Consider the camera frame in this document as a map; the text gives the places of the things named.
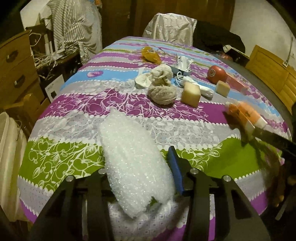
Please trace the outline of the grey sock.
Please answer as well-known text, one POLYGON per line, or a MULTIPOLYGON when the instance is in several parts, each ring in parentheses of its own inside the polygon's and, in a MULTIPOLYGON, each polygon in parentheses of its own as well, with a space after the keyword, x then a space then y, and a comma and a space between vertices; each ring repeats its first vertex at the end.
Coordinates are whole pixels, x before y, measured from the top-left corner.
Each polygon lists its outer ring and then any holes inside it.
POLYGON ((174 86, 150 85, 147 91, 148 97, 159 105, 170 105, 177 98, 177 90, 174 86))

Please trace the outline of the white plastic trash bucket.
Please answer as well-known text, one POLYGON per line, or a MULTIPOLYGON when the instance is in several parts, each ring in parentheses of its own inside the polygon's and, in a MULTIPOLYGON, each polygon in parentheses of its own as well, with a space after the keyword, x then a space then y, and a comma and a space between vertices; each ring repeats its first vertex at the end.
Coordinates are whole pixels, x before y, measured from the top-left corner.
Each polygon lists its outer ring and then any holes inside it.
POLYGON ((11 222, 26 221, 18 189, 18 173, 27 138, 13 118, 1 113, 1 207, 11 222))

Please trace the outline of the grey mattress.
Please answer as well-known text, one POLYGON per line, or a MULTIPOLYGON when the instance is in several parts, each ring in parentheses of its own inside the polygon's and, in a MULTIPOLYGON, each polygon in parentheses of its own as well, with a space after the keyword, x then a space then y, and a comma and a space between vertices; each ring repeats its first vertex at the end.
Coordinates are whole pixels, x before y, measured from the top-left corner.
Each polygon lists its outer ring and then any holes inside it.
POLYGON ((267 58, 265 52, 258 51, 256 55, 251 55, 250 61, 243 67, 233 61, 219 57, 222 62, 246 77, 258 90, 262 90, 264 96, 271 101, 283 117, 294 121, 294 116, 290 111, 292 105, 287 104, 283 97, 280 96, 280 92, 285 87, 289 75, 287 71, 280 70, 280 67, 272 70, 273 65, 264 64, 263 58, 267 58))

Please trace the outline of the wooden bed headboard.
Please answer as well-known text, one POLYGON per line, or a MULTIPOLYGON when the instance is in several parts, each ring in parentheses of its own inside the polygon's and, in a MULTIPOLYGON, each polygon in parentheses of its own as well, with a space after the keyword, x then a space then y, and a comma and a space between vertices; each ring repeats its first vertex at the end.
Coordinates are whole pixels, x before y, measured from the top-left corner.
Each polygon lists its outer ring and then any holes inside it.
POLYGON ((292 66, 284 66, 283 63, 280 57, 256 45, 246 69, 263 81, 292 112, 296 98, 296 74, 292 66))

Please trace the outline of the pink rectangular box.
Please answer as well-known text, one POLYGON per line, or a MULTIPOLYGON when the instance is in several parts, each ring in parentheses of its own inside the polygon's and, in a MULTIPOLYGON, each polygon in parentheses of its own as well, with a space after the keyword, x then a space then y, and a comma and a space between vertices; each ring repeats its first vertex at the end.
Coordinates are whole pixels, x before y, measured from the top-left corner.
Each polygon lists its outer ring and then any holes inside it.
POLYGON ((238 92, 240 92, 241 94, 246 95, 246 92, 248 90, 247 86, 244 85, 242 82, 240 82, 239 80, 237 80, 235 77, 229 75, 228 73, 226 74, 227 78, 226 78, 226 82, 230 85, 230 87, 232 89, 237 90, 238 92))

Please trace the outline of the beige sponge block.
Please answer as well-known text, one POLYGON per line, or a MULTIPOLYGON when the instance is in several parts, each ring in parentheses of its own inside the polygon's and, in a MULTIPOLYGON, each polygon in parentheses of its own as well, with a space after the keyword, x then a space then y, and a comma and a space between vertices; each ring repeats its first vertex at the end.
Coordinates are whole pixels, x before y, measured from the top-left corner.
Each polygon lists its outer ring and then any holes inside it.
POLYGON ((219 80, 216 84, 215 92, 221 96, 227 97, 230 92, 230 85, 219 80))
POLYGON ((201 92, 198 86, 186 83, 181 95, 181 102, 196 108, 201 98, 201 92))

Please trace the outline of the red apple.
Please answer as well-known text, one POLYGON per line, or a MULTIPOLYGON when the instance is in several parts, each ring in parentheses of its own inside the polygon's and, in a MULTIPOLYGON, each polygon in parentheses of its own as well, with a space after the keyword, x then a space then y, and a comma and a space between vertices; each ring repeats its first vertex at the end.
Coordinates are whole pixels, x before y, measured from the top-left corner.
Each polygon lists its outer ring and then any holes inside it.
POLYGON ((212 84, 217 84, 219 81, 226 82, 227 73, 224 69, 220 68, 219 66, 213 65, 209 68, 207 72, 207 79, 212 84))

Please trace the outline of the striped floral bed sheet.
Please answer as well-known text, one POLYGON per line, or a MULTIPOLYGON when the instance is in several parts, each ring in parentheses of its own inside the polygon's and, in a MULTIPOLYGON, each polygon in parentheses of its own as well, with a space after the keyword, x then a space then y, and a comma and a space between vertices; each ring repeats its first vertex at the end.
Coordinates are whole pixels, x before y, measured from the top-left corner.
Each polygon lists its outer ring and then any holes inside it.
POLYGON ((258 213, 268 204, 270 178, 267 163, 280 153, 255 140, 243 145, 240 131, 231 128, 224 115, 227 101, 246 101, 266 120, 268 127, 285 138, 290 130, 271 102, 247 78, 201 50, 163 41, 126 37, 114 42, 85 64, 61 88, 60 94, 36 122, 18 174, 21 206, 35 221, 53 192, 68 175, 88 176, 104 165, 98 125, 115 108, 140 123, 165 155, 170 146, 210 176, 230 175, 258 213), (142 59, 142 48, 158 50, 163 63, 177 56, 192 59, 191 77, 209 88, 210 66, 217 65, 243 82, 247 92, 231 90, 227 97, 202 98, 197 108, 176 100, 173 106, 156 106, 146 90, 134 85, 139 73, 153 65, 142 59))

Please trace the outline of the white product box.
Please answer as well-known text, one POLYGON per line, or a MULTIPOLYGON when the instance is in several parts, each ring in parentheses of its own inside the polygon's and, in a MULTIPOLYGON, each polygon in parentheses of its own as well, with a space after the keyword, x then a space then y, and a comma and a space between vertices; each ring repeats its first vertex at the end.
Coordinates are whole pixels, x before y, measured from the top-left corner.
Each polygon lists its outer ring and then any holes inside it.
POLYGON ((64 83, 65 81, 63 75, 61 74, 45 87, 45 92, 50 102, 53 102, 53 100, 59 95, 61 87, 64 83))

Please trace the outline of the black clothing pile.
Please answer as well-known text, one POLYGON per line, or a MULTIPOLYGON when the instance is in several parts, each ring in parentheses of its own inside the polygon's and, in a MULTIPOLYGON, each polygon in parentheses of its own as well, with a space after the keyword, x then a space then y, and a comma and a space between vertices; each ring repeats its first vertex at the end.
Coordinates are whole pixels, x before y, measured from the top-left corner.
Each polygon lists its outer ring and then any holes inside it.
POLYGON ((238 35, 223 27, 197 21, 193 33, 193 47, 212 53, 222 51, 225 45, 230 45, 245 53, 245 45, 238 35))

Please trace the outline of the wooden chest of drawers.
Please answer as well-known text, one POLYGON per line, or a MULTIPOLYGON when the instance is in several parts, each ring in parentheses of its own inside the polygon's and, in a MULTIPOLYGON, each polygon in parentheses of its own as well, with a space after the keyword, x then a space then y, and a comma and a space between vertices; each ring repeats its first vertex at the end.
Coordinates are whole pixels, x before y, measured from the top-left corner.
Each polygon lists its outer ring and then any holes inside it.
POLYGON ((46 99, 31 53, 29 34, 26 30, 1 43, 1 112, 27 94, 32 93, 41 103, 46 99))

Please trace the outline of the cream rolled sock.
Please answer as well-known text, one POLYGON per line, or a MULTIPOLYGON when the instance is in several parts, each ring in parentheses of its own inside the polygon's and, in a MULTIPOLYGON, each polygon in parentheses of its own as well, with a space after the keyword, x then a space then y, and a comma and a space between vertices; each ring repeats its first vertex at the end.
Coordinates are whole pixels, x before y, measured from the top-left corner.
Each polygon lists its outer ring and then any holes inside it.
POLYGON ((135 87, 146 89, 150 86, 171 86, 173 72, 171 67, 160 64, 148 73, 142 73, 135 78, 135 87))

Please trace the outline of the silver crinkled chair cover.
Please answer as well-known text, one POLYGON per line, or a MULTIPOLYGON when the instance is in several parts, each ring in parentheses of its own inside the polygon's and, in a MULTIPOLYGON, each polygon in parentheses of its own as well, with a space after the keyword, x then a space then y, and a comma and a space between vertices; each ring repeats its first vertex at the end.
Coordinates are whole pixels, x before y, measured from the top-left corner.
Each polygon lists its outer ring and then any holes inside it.
POLYGON ((142 37, 192 46, 196 24, 197 20, 188 16, 157 13, 145 27, 142 37))

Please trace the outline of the orange crinkled wrapper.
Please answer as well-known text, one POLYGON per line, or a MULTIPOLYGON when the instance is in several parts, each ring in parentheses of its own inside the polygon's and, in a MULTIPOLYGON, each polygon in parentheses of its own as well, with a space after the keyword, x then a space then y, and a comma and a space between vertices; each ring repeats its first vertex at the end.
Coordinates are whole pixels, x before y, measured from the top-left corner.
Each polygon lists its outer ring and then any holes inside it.
POLYGON ((141 50, 141 54, 142 54, 142 59, 145 61, 148 61, 156 65, 160 65, 162 63, 158 53, 149 46, 143 47, 141 50))

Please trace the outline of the grey striped draped cloth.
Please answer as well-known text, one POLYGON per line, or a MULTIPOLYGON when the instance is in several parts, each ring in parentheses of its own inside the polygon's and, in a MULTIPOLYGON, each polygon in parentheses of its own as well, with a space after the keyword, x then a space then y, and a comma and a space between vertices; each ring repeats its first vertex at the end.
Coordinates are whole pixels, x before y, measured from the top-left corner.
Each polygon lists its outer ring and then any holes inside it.
POLYGON ((79 51, 82 64, 103 49, 102 18, 94 1, 48 1, 39 20, 53 31, 58 49, 79 51))

